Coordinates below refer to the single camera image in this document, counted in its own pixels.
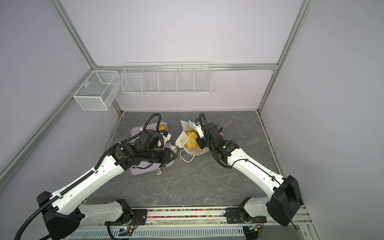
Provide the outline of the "sesame fake bread roll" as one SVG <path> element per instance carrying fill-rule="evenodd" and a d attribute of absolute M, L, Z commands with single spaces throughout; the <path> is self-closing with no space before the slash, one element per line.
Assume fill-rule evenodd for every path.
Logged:
<path fill-rule="evenodd" d="M 167 127 L 165 125 L 159 125 L 159 131 L 166 131 Z"/>

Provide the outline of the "lavender plastic tray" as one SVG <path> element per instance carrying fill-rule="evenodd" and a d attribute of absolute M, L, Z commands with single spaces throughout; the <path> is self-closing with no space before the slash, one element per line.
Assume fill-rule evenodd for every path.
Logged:
<path fill-rule="evenodd" d="M 167 122 L 164 122 L 164 121 L 161 121 L 160 125 L 163 125 L 165 126 L 166 128 L 166 131 L 170 132 L 169 130 L 169 127 L 168 127 L 168 124 Z M 131 131 L 130 131 L 130 137 L 133 137 L 134 135 L 138 134 L 140 131 L 141 131 L 141 128 L 143 126 L 139 126 L 139 127 L 135 127 L 135 128 L 132 128 Z M 154 124 L 149 124 L 147 126 L 147 129 L 153 129 L 155 130 L 156 129 L 156 123 Z M 165 144 L 165 147 L 166 148 L 171 148 L 171 141 L 167 141 L 167 143 Z M 175 160 L 173 160 L 172 162 L 170 162 L 169 164 L 166 165 L 166 168 L 169 168 L 171 166 L 174 165 L 174 162 Z M 131 168 L 130 172 L 133 176 L 138 176 L 138 175 L 141 175 L 141 174 L 145 174 L 145 173 L 150 173 L 150 172 L 155 172 L 155 174 L 159 171 L 159 166 L 160 164 L 153 164 L 151 165 L 150 167 L 148 167 L 147 169 L 140 169 L 140 168 L 145 168 L 147 166 L 149 166 L 150 163 L 149 162 L 141 162 L 139 165 L 138 165 L 138 168 Z"/>

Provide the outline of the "printed paper gift bag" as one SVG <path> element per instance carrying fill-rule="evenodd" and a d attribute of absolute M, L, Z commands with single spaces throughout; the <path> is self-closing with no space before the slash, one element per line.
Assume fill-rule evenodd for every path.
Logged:
<path fill-rule="evenodd" d="M 209 152 L 207 147 L 200 147 L 198 145 L 198 140 L 200 140 L 199 131 L 196 128 L 196 125 L 191 121 L 182 121 L 180 120 L 182 125 L 182 133 L 176 140 L 176 145 L 178 148 L 182 149 L 180 152 L 180 157 L 185 163 L 190 163 L 194 157 L 203 155 Z M 186 154 L 192 156 L 190 160 L 186 160 L 183 158 L 182 154 L 185 152 Z"/>

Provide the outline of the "cream and steel tongs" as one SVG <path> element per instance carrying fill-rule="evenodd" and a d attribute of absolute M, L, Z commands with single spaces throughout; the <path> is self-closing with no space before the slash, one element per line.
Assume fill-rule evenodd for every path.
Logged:
<path fill-rule="evenodd" d="M 168 133 L 166 135 L 165 132 L 163 132 L 163 135 L 164 135 L 164 139 L 166 141 L 169 141 L 171 139 L 171 136 L 172 136 L 170 133 Z M 189 137 L 188 137 L 187 133 L 182 132 L 176 140 L 176 145 L 178 148 L 183 148 L 187 144 L 188 141 L 189 141 Z"/>

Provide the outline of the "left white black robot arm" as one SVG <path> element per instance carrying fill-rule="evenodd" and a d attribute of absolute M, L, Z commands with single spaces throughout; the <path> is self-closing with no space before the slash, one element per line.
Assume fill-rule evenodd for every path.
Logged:
<path fill-rule="evenodd" d="M 123 200 L 99 205 L 85 205 L 83 201 L 109 180 L 142 162 L 150 166 L 159 164 L 163 169 L 177 155 L 165 144 L 171 134 L 167 131 L 143 129 L 130 139 L 118 142 L 108 149 L 95 167 L 53 193 L 43 192 L 37 200 L 43 219 L 53 240 L 61 240 L 79 227 L 96 223 L 136 226 L 140 218 L 135 216 L 129 204 Z"/>

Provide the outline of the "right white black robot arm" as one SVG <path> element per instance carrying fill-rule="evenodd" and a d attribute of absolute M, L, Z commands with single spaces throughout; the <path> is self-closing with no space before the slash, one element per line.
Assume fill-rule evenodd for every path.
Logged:
<path fill-rule="evenodd" d="M 225 140 L 222 128 L 208 123 L 203 113 L 191 123 L 198 132 L 197 143 L 200 147 L 208 148 L 219 165 L 240 171 L 267 195 L 264 199 L 245 198 L 238 206 L 234 219 L 250 223 L 266 212 L 282 226 L 292 223 L 293 217 L 303 205 L 300 186 L 294 177 L 284 177 L 269 170 L 251 158 L 238 144 Z"/>

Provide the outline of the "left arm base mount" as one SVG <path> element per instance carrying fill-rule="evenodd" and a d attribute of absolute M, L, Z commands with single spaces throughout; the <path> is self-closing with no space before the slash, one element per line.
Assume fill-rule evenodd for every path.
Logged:
<path fill-rule="evenodd" d="M 122 216 L 109 224 L 110 226 L 143 226 L 146 224 L 147 215 L 147 209 L 133 209 L 130 212 L 123 212 Z"/>

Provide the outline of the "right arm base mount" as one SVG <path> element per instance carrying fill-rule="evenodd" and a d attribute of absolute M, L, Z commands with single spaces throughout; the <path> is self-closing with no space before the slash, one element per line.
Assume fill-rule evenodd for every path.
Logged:
<path fill-rule="evenodd" d="M 224 216 L 228 224 L 265 224 L 267 222 L 267 217 L 251 217 L 240 208 L 226 208 Z"/>

